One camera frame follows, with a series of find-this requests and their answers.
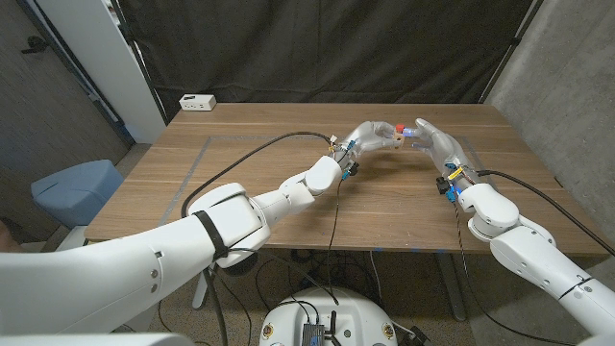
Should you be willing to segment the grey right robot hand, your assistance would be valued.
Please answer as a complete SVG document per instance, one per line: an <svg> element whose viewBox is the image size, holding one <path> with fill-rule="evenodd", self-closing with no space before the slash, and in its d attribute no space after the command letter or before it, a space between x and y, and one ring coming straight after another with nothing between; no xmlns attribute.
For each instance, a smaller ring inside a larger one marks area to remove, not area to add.
<svg viewBox="0 0 615 346"><path fill-rule="evenodd" d="M449 176L454 172L449 167L449 164L453 164L455 169L460 166L463 168L471 183L475 184L480 181L474 166L466 157L460 144L452 136L439 130L423 118L417 118L415 124L414 136L418 137L419 141L413 142L411 146L428 155L443 176Z"/></svg>

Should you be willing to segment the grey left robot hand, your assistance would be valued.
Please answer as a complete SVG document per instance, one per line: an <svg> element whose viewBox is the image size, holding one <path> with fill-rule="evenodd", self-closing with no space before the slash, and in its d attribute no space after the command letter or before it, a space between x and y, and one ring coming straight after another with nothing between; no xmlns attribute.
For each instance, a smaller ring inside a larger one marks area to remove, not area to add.
<svg viewBox="0 0 615 346"><path fill-rule="evenodd" d="M383 121L365 121L350 132L339 145L356 158L382 148L398 148L402 142L394 138L395 127Z"/></svg>

